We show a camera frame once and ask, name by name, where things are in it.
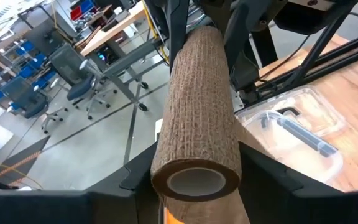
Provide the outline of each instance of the plastic container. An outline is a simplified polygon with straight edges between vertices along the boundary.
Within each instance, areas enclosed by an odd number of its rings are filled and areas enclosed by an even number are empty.
[[[304,175],[326,183],[342,169],[335,147],[276,111],[257,113],[243,125],[277,161]]]
[[[313,86],[295,88],[236,113],[245,122],[259,111],[273,110],[301,124],[318,136],[335,133],[345,125],[345,119]]]

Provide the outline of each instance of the concrete floor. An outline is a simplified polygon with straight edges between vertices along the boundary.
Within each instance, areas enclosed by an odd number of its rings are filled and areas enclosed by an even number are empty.
[[[146,30],[143,23],[140,32]],[[305,36],[271,29],[273,41],[279,58],[291,54],[302,43]],[[337,32],[349,40],[358,37],[358,17],[348,16]],[[319,34],[312,35],[306,45],[313,44]],[[143,43],[140,37],[121,44],[125,52]],[[153,53],[144,64],[137,63],[134,69],[141,71],[160,60]],[[143,76],[149,84],[144,90],[136,83],[130,84],[131,91],[149,108],[143,112],[131,104],[121,93],[106,96],[110,108],[100,106],[93,113],[93,120],[86,119],[86,111],[76,110],[65,98],[64,90],[52,90],[55,98],[51,110],[60,106],[69,107],[65,120],[50,127],[51,138],[29,172],[44,189],[82,190],[113,173],[127,161],[133,159],[154,142],[155,122],[162,118],[165,97],[168,93],[169,68],[164,64]],[[0,150],[0,161],[17,154],[27,146],[45,137],[40,130],[42,119],[24,119],[21,116],[4,114],[0,125],[14,133],[6,146]],[[31,180],[24,183],[37,187]]]

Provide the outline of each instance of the table leg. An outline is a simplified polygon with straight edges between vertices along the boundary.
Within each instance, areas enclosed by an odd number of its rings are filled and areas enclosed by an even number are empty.
[[[135,97],[135,95],[130,91],[127,85],[117,76],[113,75],[109,77],[109,79],[117,86],[118,89],[122,91],[122,93],[133,103],[139,104],[139,101]]]
[[[125,52],[120,48],[120,46],[113,39],[109,39],[106,43],[110,48],[112,48],[112,50],[115,53],[117,53],[118,57],[121,58],[126,55]],[[135,70],[132,67],[127,68],[126,71],[132,78],[136,77],[136,75],[137,75],[137,73],[135,72]]]

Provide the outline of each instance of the blue office chair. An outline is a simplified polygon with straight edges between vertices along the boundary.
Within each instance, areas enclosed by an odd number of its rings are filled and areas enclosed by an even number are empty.
[[[117,90],[100,89],[98,84],[102,76],[99,75],[99,73],[89,72],[89,70],[80,70],[81,64],[84,62],[83,66],[85,66],[89,64],[89,61],[84,60],[83,57],[78,55],[70,44],[64,44],[57,49],[49,56],[49,60],[58,74],[71,86],[67,93],[67,99],[69,101],[89,98],[86,108],[89,120],[93,119],[90,115],[90,111],[95,101],[104,104],[107,108],[110,107],[110,104],[106,103],[102,99],[102,96],[110,91],[117,93]]]
[[[46,116],[42,122],[41,130],[48,134],[47,126],[52,121],[63,121],[58,113],[61,111],[68,111],[67,108],[60,108],[56,111],[48,113],[49,103],[51,98],[40,91],[39,86],[32,86],[27,83],[22,77],[15,77],[0,89],[14,105],[22,110],[22,116],[30,118],[38,118],[43,114]],[[14,107],[11,105],[7,112],[11,112]]]

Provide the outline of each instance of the workbench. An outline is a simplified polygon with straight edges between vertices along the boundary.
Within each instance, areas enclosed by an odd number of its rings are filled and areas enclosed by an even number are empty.
[[[323,53],[329,52],[347,42],[348,40],[335,35]],[[299,66],[309,50],[308,48],[301,49],[295,57],[266,79],[271,80]],[[276,61],[262,68],[260,75],[265,74],[281,61]],[[324,138],[324,140],[336,147],[344,158],[342,172],[328,184],[344,192],[358,190],[358,62],[319,78],[309,83],[309,85],[314,86],[346,121],[345,127],[339,134]]]
[[[99,30],[93,38],[88,42],[88,44],[81,51],[82,56],[89,55],[92,51],[98,49],[100,46],[105,44],[108,40],[112,39],[116,34],[122,31],[124,28],[129,26],[131,23],[136,20],[145,17],[145,11],[142,2],[138,2],[132,9],[129,10],[129,15],[113,28],[109,29],[107,32]]]

